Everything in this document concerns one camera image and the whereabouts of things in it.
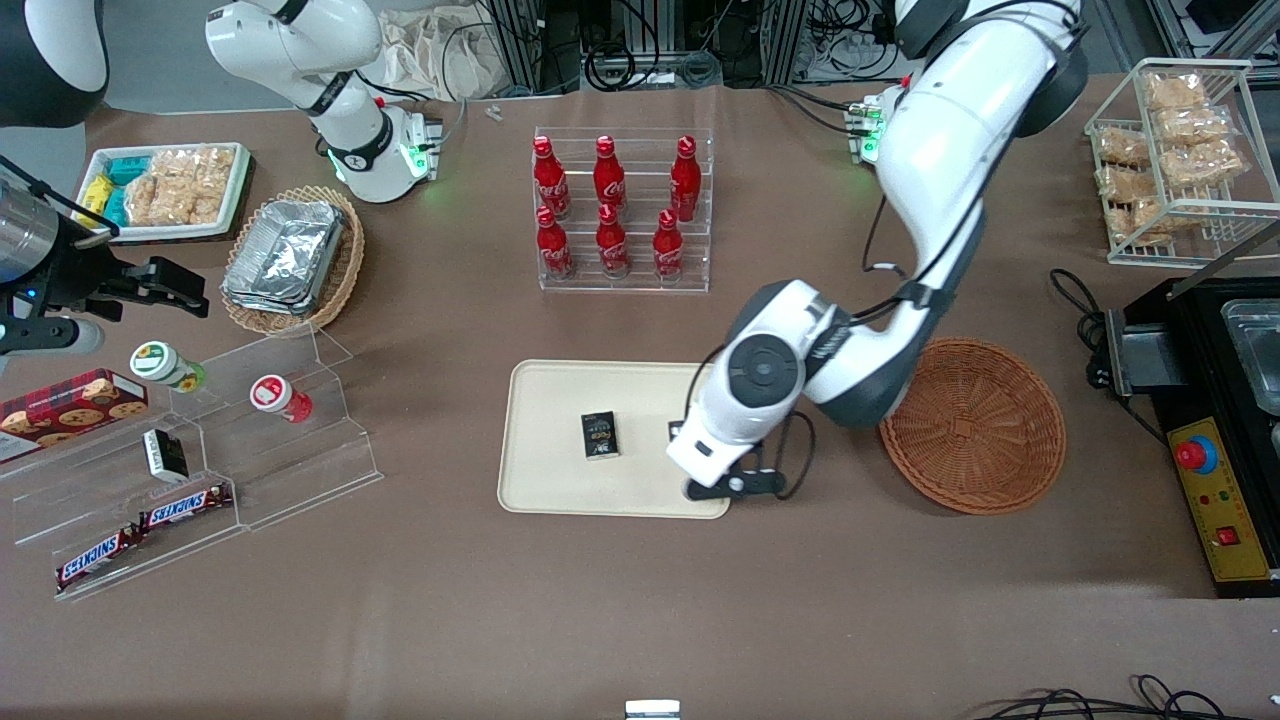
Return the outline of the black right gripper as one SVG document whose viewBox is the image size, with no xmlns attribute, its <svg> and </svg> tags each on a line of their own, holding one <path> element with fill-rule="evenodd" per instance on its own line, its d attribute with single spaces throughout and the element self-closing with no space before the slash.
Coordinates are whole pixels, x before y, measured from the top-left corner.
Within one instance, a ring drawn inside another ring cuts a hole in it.
<svg viewBox="0 0 1280 720">
<path fill-rule="evenodd" d="M 205 278 L 166 258 L 124 263 L 106 245 L 22 241 L 8 245 L 8 316 L 28 319 L 47 310 L 90 314 L 119 322 L 123 304 L 165 304 L 192 316 L 209 316 Z"/>
</svg>

